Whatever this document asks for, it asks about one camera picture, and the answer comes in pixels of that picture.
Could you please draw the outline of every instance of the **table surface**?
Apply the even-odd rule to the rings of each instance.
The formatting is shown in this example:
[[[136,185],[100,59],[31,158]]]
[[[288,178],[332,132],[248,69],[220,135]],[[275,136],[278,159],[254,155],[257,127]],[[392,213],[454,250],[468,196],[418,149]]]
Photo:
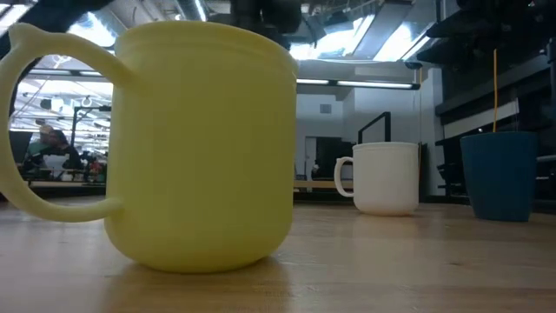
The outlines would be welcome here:
[[[45,222],[0,205],[3,313],[556,309],[556,216],[500,223],[456,205],[421,205],[414,217],[296,205],[291,232],[272,257],[188,276],[131,262],[101,222]]]

